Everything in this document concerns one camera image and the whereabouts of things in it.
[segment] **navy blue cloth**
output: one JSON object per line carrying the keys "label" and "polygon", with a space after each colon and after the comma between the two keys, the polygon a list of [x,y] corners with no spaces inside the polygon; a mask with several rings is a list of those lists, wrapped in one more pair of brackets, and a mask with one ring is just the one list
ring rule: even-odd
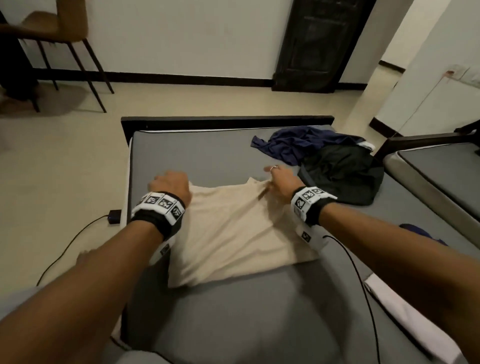
{"label": "navy blue cloth", "polygon": [[284,128],[273,133],[266,142],[254,136],[251,146],[290,166],[299,166],[306,156],[315,154],[320,148],[329,145],[355,145],[364,142],[359,136],[335,133],[311,126]]}
{"label": "navy blue cloth", "polygon": [[435,240],[436,242],[439,242],[442,245],[448,246],[442,239],[432,238],[432,236],[429,233],[427,233],[424,229],[419,228],[418,226],[415,226],[415,225],[412,225],[412,224],[400,224],[399,227],[401,227],[405,230],[411,231],[411,232],[415,232],[418,235],[425,236],[426,238],[433,239],[433,240]]}

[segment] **chair backrest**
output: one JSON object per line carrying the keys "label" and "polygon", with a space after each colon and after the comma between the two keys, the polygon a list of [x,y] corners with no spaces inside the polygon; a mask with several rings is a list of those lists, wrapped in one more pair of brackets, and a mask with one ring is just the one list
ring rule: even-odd
{"label": "chair backrest", "polygon": [[57,0],[60,31],[71,42],[88,36],[88,19],[85,0]]}

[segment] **beige t-shirt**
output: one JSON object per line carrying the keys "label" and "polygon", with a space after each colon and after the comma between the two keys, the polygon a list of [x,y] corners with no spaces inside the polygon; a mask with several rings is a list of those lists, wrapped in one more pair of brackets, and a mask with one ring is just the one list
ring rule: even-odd
{"label": "beige t-shirt", "polygon": [[191,186],[192,203],[175,236],[168,269],[171,288],[258,273],[318,258],[295,232],[300,220],[268,181]]}

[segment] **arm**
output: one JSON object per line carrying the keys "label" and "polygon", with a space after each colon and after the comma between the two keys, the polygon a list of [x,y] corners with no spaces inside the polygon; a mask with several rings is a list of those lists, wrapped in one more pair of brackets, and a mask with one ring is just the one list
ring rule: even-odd
{"label": "arm", "polygon": [[[190,203],[188,178],[167,173],[150,191],[171,192]],[[0,322],[3,363],[57,363],[76,356],[104,327],[107,342],[133,288],[163,236],[133,221],[81,264],[47,285]]]}
{"label": "arm", "polygon": [[[290,201],[293,192],[304,186],[283,167],[273,169],[272,176],[272,189],[285,201]],[[471,363],[480,362],[477,260],[336,203],[321,209],[318,223],[409,304],[449,334]]]}

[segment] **forearm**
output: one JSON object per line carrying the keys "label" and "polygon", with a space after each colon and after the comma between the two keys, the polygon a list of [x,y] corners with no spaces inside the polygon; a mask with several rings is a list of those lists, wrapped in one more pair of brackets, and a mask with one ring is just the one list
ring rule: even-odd
{"label": "forearm", "polygon": [[477,260],[335,203],[322,209],[319,223],[454,339],[469,330],[458,327],[463,317],[479,318]]}
{"label": "forearm", "polygon": [[3,362],[51,363],[74,354],[99,323],[116,321],[162,240],[154,225],[134,221],[22,304],[0,322]]}

